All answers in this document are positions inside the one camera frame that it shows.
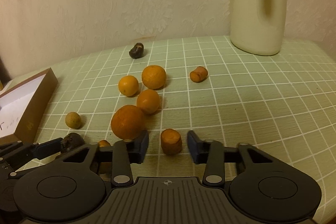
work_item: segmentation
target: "tangerine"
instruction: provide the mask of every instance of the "tangerine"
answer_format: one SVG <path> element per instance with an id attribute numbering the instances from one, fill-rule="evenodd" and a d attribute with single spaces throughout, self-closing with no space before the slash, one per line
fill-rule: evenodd
<path id="1" fill-rule="evenodd" d="M 139 94 L 136 106 L 145 114 L 153 114 L 160 106 L 160 96 L 155 90 L 144 90 Z"/>
<path id="2" fill-rule="evenodd" d="M 167 80 L 166 71 L 158 65 L 150 65 L 143 69 L 142 83 L 151 90 L 156 90 L 164 86 Z"/>
<path id="3" fill-rule="evenodd" d="M 144 113 L 133 105 L 125 105 L 114 113 L 111 129 L 118 138 L 133 140 L 145 129 Z"/>
<path id="4" fill-rule="evenodd" d="M 139 89 L 139 82 L 134 76 L 127 75 L 119 80 L 118 89 L 121 94 L 130 97 L 137 93 Z"/>

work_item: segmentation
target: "white plastic bottle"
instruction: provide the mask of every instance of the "white plastic bottle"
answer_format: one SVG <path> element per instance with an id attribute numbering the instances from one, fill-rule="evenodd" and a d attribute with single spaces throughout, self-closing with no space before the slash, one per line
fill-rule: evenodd
<path id="1" fill-rule="evenodd" d="M 280 51 L 287 0 L 230 0 L 231 41 L 258 55 Z"/>

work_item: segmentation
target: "green grid tablecloth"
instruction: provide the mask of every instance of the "green grid tablecloth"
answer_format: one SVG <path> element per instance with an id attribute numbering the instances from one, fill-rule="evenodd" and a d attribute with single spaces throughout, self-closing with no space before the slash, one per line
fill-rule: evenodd
<path id="1" fill-rule="evenodd" d="M 112 115 L 121 106 L 135 104 L 118 91 L 118 81 L 134 75 L 139 82 L 148 65 L 167 72 L 159 90 L 162 111 L 148 118 L 150 144 L 145 161 L 132 165 L 136 176 L 200 176 L 204 166 L 194 165 L 186 146 L 193 129 L 201 139 L 226 146 L 249 142 L 313 177 L 322 189 L 315 215 L 318 222 L 334 216 L 336 209 L 336 63 L 315 43 L 289 40 L 275 56 L 255 56 L 235 48 L 229 37 L 193 37 L 146 42 L 145 56 L 131 59 L 125 46 L 73 58 L 52 66 L 59 86 L 48 104 L 36 141 L 81 134 L 85 141 L 119 140 L 110 130 Z M 189 79 L 196 66 L 209 77 L 202 83 Z M 28 75 L 17 78 L 12 85 Z M 85 120 L 79 130 L 64 122 L 68 112 Z M 160 133 L 178 130 L 182 153 L 168 157 L 160 148 Z M 33 160 L 24 168 L 45 164 Z M 226 165 L 226 179 L 235 176 Z"/>

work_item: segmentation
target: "textured white wall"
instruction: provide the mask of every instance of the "textured white wall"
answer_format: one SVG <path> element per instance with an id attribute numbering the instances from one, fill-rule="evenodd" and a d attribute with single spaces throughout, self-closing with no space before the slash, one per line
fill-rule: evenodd
<path id="1" fill-rule="evenodd" d="M 0 0 L 11 77 L 140 37 L 229 34 L 229 0 Z M 288 0 L 285 34 L 334 46 L 336 0 Z"/>

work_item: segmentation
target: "dark brown chestnut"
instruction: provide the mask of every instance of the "dark brown chestnut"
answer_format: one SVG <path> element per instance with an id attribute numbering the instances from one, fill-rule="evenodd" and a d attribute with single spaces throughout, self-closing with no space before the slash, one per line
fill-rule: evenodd
<path id="1" fill-rule="evenodd" d="M 141 58 L 143 54 L 143 44 L 138 42 L 128 53 L 133 59 Z"/>
<path id="2" fill-rule="evenodd" d="M 79 146 L 82 146 L 85 144 L 84 139 L 81 135 L 72 132 L 66 135 L 63 140 L 61 140 L 61 153 L 69 152 Z"/>

